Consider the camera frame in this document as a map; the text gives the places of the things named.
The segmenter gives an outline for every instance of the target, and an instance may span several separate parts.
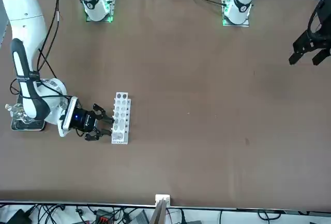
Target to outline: table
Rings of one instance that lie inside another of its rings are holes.
[[[55,0],[40,4],[49,25]],[[129,92],[129,144],[14,132],[1,108],[0,198],[330,211],[331,64],[288,64],[316,4],[254,0],[240,28],[200,0],[117,0],[111,24],[61,0],[49,62],[85,108],[110,112]],[[8,28],[2,106],[15,101],[10,41]]]

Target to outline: white bracket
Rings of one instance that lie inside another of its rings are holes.
[[[170,195],[156,194],[155,195],[155,206],[159,201],[165,200],[167,202],[167,207],[170,207]]]
[[[130,129],[131,99],[127,92],[117,92],[114,98],[114,124],[112,127],[112,144],[127,144]]]

